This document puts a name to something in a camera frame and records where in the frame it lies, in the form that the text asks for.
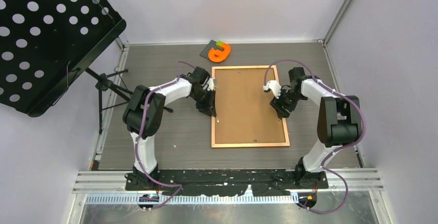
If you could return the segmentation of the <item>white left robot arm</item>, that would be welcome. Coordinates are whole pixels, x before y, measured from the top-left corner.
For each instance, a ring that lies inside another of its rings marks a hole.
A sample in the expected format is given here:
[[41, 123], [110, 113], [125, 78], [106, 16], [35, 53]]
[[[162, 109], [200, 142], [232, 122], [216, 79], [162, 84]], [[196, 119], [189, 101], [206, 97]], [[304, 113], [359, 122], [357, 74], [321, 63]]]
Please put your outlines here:
[[138, 85], [135, 88], [122, 120], [133, 140], [133, 173], [144, 189], [152, 190], [158, 185], [154, 140], [167, 105], [178, 99], [192, 98], [200, 113], [215, 117], [214, 88], [214, 77], [201, 67], [158, 86]]

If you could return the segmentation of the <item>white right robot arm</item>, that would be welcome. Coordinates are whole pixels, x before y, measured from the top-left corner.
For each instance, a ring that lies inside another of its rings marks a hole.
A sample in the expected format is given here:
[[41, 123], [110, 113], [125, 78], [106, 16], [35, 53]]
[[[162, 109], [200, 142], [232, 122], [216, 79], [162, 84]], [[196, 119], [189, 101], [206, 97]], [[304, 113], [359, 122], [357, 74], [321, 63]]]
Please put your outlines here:
[[328, 162], [342, 148], [354, 144], [362, 134], [359, 99], [345, 96], [325, 85], [321, 79], [307, 75], [304, 68], [294, 67], [288, 72], [290, 84], [281, 86], [277, 80], [265, 81], [264, 92], [273, 93], [270, 105], [277, 116], [288, 118], [299, 101], [311, 100], [319, 107], [318, 140], [295, 166], [293, 182], [308, 188], [323, 180]]

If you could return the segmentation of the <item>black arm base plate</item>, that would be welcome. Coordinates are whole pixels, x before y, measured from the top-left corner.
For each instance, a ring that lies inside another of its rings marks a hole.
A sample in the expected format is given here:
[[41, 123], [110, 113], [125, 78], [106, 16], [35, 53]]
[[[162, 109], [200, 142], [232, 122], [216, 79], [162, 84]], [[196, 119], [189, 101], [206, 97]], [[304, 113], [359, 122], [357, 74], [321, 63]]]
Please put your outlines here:
[[296, 173], [287, 169], [154, 170], [150, 176], [137, 169], [124, 175], [128, 191], [152, 190], [165, 196], [286, 196], [288, 190], [327, 189], [325, 172]]

